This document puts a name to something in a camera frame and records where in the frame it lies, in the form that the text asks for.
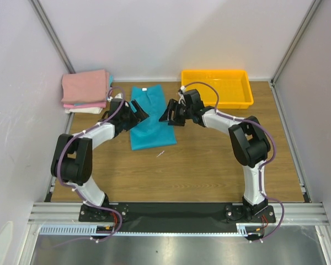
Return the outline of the teal t shirt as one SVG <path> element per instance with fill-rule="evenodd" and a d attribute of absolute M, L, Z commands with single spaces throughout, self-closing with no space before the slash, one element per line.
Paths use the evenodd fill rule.
<path fill-rule="evenodd" d="M 131 99 L 135 100 L 149 115 L 130 130 L 130 143 L 133 151 L 177 144 L 174 128 L 159 121 L 167 108 L 160 84 L 148 88 L 134 86 L 131 91 Z"/>

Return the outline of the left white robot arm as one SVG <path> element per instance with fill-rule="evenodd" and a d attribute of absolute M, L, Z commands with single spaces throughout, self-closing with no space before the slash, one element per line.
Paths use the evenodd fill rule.
<path fill-rule="evenodd" d="M 76 134 L 61 134 L 51 164 L 51 173 L 64 187 L 71 188 L 92 207 L 91 214 L 99 221 L 110 216 L 109 198 L 92 177 L 93 150 L 129 131 L 150 116 L 136 100 L 114 98 L 109 110 L 91 128 Z"/>

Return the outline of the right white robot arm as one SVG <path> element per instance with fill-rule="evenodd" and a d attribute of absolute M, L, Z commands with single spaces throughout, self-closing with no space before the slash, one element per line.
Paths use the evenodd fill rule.
<path fill-rule="evenodd" d="M 246 119 L 224 114 L 212 106 L 205 106 L 195 90 L 180 92 L 179 100 L 171 99 L 159 118 L 168 125 L 184 126 L 192 120 L 205 128 L 215 129 L 229 136 L 236 160 L 243 166 L 244 194 L 242 217 L 257 221 L 268 207 L 264 188 L 265 162 L 271 146 L 265 132 L 254 116 Z"/>

